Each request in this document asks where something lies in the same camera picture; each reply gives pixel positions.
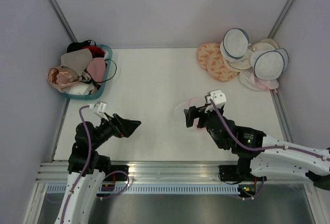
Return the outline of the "white mesh bag pink zipper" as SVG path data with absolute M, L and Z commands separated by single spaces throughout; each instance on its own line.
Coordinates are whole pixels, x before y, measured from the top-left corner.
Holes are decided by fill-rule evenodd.
M 189 109 L 192 106 L 200 107 L 205 104 L 205 98 L 203 96 L 194 96 L 176 106 L 172 112 L 173 121 L 180 128 L 186 127 L 186 118 L 184 114 L 185 109 Z

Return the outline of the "mauve bra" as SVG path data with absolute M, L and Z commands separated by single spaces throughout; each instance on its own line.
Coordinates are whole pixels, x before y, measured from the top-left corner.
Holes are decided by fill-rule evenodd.
M 81 49 L 66 53 L 60 58 L 61 65 L 74 70 L 78 75 L 82 75 L 92 59 L 92 54 L 89 49 Z

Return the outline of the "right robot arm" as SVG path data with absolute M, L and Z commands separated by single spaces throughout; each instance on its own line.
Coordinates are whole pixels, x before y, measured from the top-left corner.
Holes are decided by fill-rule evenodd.
M 255 178 L 302 178 L 314 187 L 329 190 L 329 149 L 316 149 L 276 139 L 263 131 L 237 126 L 223 116 L 223 109 L 209 104 L 184 110 L 186 126 L 197 120 L 219 149 L 238 156 L 235 168 L 241 181 Z

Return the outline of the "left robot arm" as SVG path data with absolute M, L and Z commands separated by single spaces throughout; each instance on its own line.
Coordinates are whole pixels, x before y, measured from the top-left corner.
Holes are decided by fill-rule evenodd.
M 75 130 L 65 193 L 56 223 L 88 223 L 103 181 L 122 175 L 126 184 L 118 194 L 127 190 L 128 170 L 112 167 L 110 157 L 100 155 L 97 149 L 111 137 L 130 137 L 140 125 L 138 120 L 124 119 L 117 114 L 103 114 L 96 127 L 91 122 L 81 121 Z

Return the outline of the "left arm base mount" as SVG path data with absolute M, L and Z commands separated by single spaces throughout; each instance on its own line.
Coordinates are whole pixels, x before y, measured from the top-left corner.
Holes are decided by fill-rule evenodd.
M 110 169 L 105 172 L 104 182 L 124 182 L 127 181 L 129 175 L 128 165 L 111 165 Z

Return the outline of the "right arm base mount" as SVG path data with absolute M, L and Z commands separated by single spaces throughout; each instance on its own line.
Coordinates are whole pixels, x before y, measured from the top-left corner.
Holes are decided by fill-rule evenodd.
M 218 178 L 221 182 L 240 183 L 251 172 L 248 167 L 239 165 L 219 165 Z

